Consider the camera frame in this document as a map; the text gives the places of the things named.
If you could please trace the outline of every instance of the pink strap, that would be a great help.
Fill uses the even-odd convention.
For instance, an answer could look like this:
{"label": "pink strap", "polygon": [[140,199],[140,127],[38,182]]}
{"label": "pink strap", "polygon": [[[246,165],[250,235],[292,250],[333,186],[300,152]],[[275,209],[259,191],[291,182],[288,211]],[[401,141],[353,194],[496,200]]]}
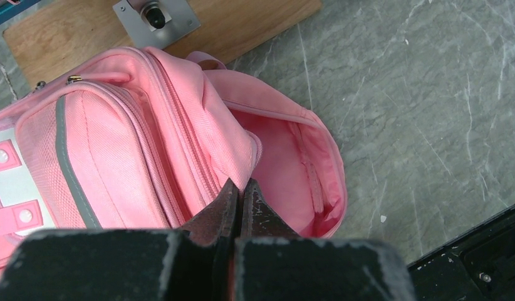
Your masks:
{"label": "pink strap", "polygon": [[192,53],[189,53],[189,55],[185,59],[188,61],[197,63],[197,64],[202,61],[207,61],[207,60],[216,61],[218,70],[226,70],[226,66],[221,61],[219,61],[218,59],[216,59],[213,56],[208,55],[207,53],[204,53],[204,52],[193,51]]}
{"label": "pink strap", "polygon": [[0,208],[0,236],[42,225],[38,200]]}

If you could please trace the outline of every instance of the pink backpack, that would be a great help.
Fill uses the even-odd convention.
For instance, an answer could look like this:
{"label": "pink backpack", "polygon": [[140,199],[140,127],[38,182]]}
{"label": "pink backpack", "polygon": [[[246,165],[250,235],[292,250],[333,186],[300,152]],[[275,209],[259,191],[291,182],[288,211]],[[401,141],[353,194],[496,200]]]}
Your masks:
{"label": "pink backpack", "polygon": [[203,60],[115,48],[0,111],[0,272],[43,228],[179,227],[227,179],[255,178],[302,236],[336,231],[345,175],[320,119]]}

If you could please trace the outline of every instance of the marble tabletop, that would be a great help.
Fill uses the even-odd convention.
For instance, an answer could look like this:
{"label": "marble tabletop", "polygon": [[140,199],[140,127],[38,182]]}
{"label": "marble tabletop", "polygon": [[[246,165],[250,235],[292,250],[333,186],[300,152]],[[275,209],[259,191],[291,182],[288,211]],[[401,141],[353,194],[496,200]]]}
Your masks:
{"label": "marble tabletop", "polygon": [[[5,26],[0,108],[29,91]],[[349,194],[336,237],[411,262],[515,204],[515,0],[323,0],[231,68],[329,127]]]}

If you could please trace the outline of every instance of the wooden board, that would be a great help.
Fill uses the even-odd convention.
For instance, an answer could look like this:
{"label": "wooden board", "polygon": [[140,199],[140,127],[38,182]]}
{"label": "wooden board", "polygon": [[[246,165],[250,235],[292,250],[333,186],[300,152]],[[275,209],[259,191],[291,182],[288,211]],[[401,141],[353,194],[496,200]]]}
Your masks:
{"label": "wooden board", "polygon": [[[4,33],[30,85],[50,81],[99,52],[132,46],[118,0],[57,0]],[[205,51],[228,63],[315,13],[320,0],[188,0],[201,27],[165,49]]]}

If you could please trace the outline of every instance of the blue object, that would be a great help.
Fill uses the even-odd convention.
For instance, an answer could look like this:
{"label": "blue object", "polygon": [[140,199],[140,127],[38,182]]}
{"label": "blue object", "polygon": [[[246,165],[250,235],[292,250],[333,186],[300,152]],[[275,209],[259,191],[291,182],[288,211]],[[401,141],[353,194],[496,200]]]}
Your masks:
{"label": "blue object", "polygon": [[40,2],[40,0],[21,0],[19,4],[12,5],[10,3],[5,3],[0,6],[0,25],[4,22],[11,19],[13,16],[21,13],[25,9],[30,8],[36,3]]}

